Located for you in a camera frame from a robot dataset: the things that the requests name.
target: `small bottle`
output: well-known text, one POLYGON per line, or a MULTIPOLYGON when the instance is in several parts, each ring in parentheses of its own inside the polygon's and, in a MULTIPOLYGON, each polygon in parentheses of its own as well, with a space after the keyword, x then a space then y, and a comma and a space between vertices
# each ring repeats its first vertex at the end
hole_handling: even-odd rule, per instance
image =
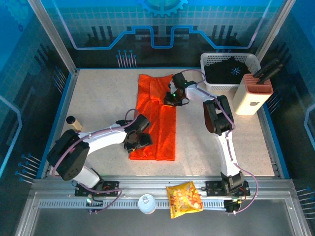
POLYGON ((76 118, 74 118, 73 116, 69 116, 65 120, 67 121, 71 129, 73 129, 74 131, 81 131, 82 125, 76 118))

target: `table surface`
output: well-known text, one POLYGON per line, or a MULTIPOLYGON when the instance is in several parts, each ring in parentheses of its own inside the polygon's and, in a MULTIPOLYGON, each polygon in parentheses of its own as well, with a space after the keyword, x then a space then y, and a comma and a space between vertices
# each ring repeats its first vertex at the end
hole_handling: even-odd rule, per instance
MULTIPOLYGON (((76 117, 82 131, 106 128, 134 108, 139 74, 162 77, 182 69, 81 69, 67 116, 76 117)), ((200 81, 195 71, 184 72, 190 81, 200 81)), ((268 150, 257 114, 234 113, 232 92, 215 92, 227 96, 236 125, 233 144, 240 167, 256 176, 274 176, 268 150)), ((63 132, 69 127, 65 123, 63 132)), ((214 135, 204 124, 202 104, 193 101, 177 108, 176 160, 129 160, 122 144, 111 145, 91 153, 86 163, 100 175, 120 176, 220 176, 220 150, 214 135)))

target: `snack bag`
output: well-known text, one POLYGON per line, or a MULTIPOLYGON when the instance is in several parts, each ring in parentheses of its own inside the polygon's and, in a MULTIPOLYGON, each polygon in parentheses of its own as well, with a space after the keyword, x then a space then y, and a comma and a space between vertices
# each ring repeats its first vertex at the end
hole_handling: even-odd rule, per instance
POLYGON ((166 189, 171 203, 171 219, 186 213, 203 211, 200 195, 192 181, 166 189))

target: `white basket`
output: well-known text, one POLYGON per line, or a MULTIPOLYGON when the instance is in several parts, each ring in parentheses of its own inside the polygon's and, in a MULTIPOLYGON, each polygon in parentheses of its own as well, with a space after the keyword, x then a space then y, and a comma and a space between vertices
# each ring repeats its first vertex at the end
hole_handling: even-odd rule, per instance
MULTIPOLYGON (((244 62, 251 73, 261 69, 260 63, 254 54, 250 53, 203 53, 200 57, 201 71, 205 73, 205 66, 234 57, 235 60, 244 62)), ((239 85, 210 84, 205 81, 208 91, 236 91, 239 85)))

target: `orange cloth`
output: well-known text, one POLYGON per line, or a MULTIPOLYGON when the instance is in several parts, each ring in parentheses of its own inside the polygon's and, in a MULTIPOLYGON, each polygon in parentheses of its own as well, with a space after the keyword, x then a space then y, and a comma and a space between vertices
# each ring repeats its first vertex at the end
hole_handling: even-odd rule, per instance
POLYGON ((136 109, 151 123, 148 133, 153 144, 132 152, 131 160, 175 160, 176 107, 163 105, 172 76, 139 76, 136 109))

